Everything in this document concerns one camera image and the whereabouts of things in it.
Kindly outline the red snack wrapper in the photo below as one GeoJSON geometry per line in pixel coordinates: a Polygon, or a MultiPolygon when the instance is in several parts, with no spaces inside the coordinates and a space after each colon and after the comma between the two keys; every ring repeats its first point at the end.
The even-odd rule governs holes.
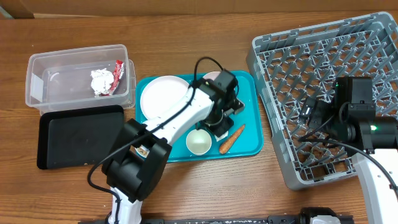
{"type": "Polygon", "coordinates": [[[113,72],[114,81],[112,82],[111,87],[104,94],[105,96],[112,95],[116,91],[116,89],[119,85],[119,82],[124,75],[124,72],[125,72],[124,62],[122,60],[117,60],[116,66],[115,66],[115,69],[113,72]]]}

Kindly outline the large white napkin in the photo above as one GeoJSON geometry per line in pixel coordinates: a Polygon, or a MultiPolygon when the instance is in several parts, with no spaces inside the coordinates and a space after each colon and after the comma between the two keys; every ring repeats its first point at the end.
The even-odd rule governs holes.
{"type": "Polygon", "coordinates": [[[107,69],[92,70],[90,73],[92,78],[91,88],[95,96],[108,95],[114,82],[114,75],[107,69]]]}

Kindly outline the small white tissue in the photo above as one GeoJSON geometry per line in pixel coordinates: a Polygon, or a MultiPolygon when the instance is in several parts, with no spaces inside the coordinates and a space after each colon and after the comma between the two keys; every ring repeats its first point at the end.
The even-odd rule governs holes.
{"type": "Polygon", "coordinates": [[[215,136],[216,142],[221,141],[222,139],[226,138],[228,136],[228,131],[225,132],[224,134],[220,135],[220,136],[215,136]]]}

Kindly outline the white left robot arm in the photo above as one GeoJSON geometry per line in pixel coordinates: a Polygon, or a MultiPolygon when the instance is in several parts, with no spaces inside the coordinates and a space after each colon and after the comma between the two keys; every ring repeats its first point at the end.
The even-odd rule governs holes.
{"type": "Polygon", "coordinates": [[[140,223],[142,201],[154,190],[174,142],[201,124],[224,138],[244,104],[237,98],[238,80],[222,70],[215,79],[194,79],[175,105],[143,123],[129,120],[122,128],[102,172],[113,194],[109,223],[140,223]]]}

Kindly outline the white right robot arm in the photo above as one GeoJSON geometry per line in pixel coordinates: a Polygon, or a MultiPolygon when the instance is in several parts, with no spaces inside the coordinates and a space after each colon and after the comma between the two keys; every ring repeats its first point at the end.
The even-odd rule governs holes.
{"type": "Polygon", "coordinates": [[[327,103],[308,97],[299,120],[312,132],[300,142],[343,147],[353,162],[370,223],[397,223],[397,120],[377,116],[370,77],[339,77],[327,103]]]}

